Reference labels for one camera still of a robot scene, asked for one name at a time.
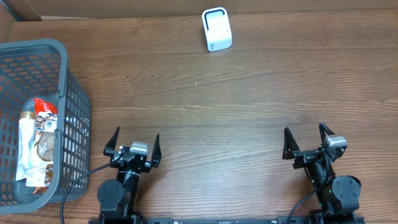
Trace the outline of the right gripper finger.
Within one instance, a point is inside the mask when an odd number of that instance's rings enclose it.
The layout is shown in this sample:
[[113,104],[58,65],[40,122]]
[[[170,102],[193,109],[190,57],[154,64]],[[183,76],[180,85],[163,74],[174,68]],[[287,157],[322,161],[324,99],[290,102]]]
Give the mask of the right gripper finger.
[[324,122],[321,122],[318,127],[322,142],[326,139],[327,136],[335,135],[334,132]]
[[294,159],[295,154],[300,152],[300,148],[295,141],[289,128],[284,129],[284,148],[282,158],[284,160]]

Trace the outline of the white gold tube package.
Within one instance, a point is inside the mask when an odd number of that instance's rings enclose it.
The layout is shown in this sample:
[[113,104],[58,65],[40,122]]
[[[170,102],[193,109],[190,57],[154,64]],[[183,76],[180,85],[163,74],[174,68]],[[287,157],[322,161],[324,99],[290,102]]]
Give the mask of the white gold tube package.
[[35,139],[35,113],[23,111],[20,115],[18,126],[19,155],[17,161],[16,180],[25,179],[25,174],[29,168],[30,148]]

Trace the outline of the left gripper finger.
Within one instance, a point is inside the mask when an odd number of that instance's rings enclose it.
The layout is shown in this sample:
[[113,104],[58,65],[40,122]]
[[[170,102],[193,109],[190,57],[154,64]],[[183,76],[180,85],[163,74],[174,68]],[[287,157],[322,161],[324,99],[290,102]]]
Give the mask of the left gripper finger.
[[116,143],[118,141],[119,135],[119,127],[116,128],[112,138],[108,141],[108,143],[104,147],[105,153],[113,153],[116,148]]
[[160,135],[156,135],[154,148],[152,150],[151,167],[158,167],[162,159],[162,152],[160,148]]

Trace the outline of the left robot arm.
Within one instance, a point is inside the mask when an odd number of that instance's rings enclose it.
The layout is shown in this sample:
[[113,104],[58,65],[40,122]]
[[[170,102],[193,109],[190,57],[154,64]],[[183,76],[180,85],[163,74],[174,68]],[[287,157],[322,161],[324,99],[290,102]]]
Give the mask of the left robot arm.
[[156,136],[152,156],[148,159],[148,145],[132,142],[116,150],[119,129],[104,147],[110,157],[110,168],[118,170],[116,178],[104,181],[97,190],[100,203],[100,223],[145,223],[141,212],[135,210],[141,174],[149,173],[160,164],[162,153],[160,136]]

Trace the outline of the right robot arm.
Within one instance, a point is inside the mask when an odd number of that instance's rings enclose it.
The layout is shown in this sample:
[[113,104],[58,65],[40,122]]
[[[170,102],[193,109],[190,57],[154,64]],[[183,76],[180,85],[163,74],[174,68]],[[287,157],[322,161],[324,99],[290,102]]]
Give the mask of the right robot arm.
[[[364,223],[357,217],[361,195],[361,181],[352,175],[337,176],[332,163],[340,158],[347,146],[347,140],[335,134],[325,123],[319,124],[322,143],[316,148],[301,151],[289,128],[284,129],[282,158],[293,160],[294,169],[303,168],[312,182],[313,190],[300,199],[287,218],[280,223]],[[309,211],[306,217],[296,217],[296,209],[311,196],[316,195],[320,208]]]

